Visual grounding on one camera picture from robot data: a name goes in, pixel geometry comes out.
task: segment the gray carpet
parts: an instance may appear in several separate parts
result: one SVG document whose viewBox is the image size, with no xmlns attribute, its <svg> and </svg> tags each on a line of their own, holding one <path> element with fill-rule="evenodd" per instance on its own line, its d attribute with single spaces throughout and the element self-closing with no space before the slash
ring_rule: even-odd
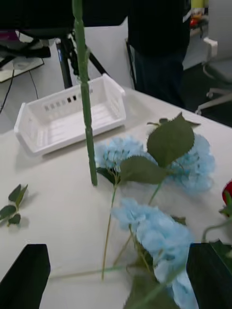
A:
<svg viewBox="0 0 232 309">
<path fill-rule="evenodd" d="M 206 93 L 212 87 L 225 88 L 225 85 L 207 77 L 201 64 L 186 70 L 182 82 L 182 98 L 186 109 L 194 112 L 198 105 L 207 102 Z M 232 102 L 205 109 L 202 116 L 232 127 Z"/>
</svg>

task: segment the table surface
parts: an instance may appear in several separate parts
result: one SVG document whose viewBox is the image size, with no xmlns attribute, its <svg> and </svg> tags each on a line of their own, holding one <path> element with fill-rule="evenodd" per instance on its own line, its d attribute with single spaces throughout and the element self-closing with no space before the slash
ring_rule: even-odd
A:
<svg viewBox="0 0 232 309">
<path fill-rule="evenodd" d="M 132 90 L 126 91 L 125 127 L 97 136 L 94 140 L 112 136 L 133 135 L 146 142 L 148 121 L 162 117 L 173 118 L 181 109 Z M 217 168 L 212 175 L 213 188 L 207 193 L 189 197 L 175 187 L 163 187 L 154 204 L 169 214 L 185 216 L 190 229 L 200 240 L 203 230 L 225 219 L 218 213 L 223 201 L 221 191 L 232 178 L 232 129 L 183 111 L 187 120 L 201 123 L 195 132 L 210 142 Z M 0 204 L 7 204 L 8 194 L 19 183 L 29 184 L 28 197 L 21 206 L 20 227 L 0 224 L 0 280 L 27 243 L 46 243 L 52 267 L 51 277 L 101 268 L 103 247 L 109 218 L 112 185 L 98 176 L 98 187 L 90 181 L 85 142 L 74 144 L 44 157 L 29 158 L 20 147 L 14 133 L 0 136 L 1 194 Z M 135 197 L 146 203 L 151 196 L 149 186 L 129 183 L 116 194 L 115 205 L 121 196 Z M 231 240 L 228 228 L 210 233 L 210 239 Z M 113 221 L 107 253 L 111 266 L 128 235 Z M 131 262 L 133 249 L 126 259 Z M 126 272 L 49 280 L 43 294 L 41 309 L 112 308 L 123 307 L 131 287 Z"/>
</svg>

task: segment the blue hydrangea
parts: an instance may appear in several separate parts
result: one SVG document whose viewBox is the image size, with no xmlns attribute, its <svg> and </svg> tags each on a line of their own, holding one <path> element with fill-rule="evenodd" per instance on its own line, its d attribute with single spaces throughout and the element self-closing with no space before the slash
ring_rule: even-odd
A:
<svg viewBox="0 0 232 309">
<path fill-rule="evenodd" d="M 188 193 L 206 191 L 212 186 L 209 177 L 215 169 L 215 159 L 210 153 L 210 144 L 202 135 L 195 134 L 192 149 L 173 162 L 171 169 L 175 171 L 174 181 Z"/>
<path fill-rule="evenodd" d="M 158 207 L 139 205 L 132 198 L 124 198 L 121 207 L 112 209 L 111 214 L 123 228 L 131 225 L 137 240 L 153 257 L 154 273 L 160 282 L 187 262 L 189 247 L 194 241 L 191 232 Z M 178 275 L 168 289 L 181 309 L 195 308 L 196 299 L 186 271 Z"/>
<path fill-rule="evenodd" d="M 116 172 L 120 172 L 121 162 L 131 156 L 145 156 L 155 162 L 150 154 L 144 152 L 143 144 L 133 137 L 113 138 L 108 145 L 98 143 L 94 149 L 97 166 L 114 169 Z"/>
</svg>

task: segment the white wall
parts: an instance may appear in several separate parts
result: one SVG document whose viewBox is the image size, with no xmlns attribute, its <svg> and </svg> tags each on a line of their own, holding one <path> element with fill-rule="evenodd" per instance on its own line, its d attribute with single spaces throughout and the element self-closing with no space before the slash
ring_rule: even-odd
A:
<svg viewBox="0 0 232 309">
<path fill-rule="evenodd" d="M 131 88 L 127 36 L 127 20 L 118 27 L 86 28 L 86 44 L 94 56 L 117 83 Z M 92 65 L 89 66 L 89 75 L 91 78 L 99 76 Z"/>
</svg>

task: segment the red flower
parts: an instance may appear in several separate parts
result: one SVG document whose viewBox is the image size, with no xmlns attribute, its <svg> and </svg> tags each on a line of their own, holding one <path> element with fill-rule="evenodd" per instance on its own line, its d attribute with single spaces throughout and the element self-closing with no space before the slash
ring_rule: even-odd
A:
<svg viewBox="0 0 232 309">
<path fill-rule="evenodd" d="M 225 188 L 223 189 L 222 191 L 222 198 L 226 204 L 226 195 L 225 195 L 225 191 L 229 192 L 230 193 L 230 196 L 232 197 L 232 180 L 227 183 L 227 185 L 225 186 Z"/>
<path fill-rule="evenodd" d="M 226 205 L 219 212 L 229 218 L 232 216 L 232 180 L 223 189 L 222 198 Z"/>
</svg>

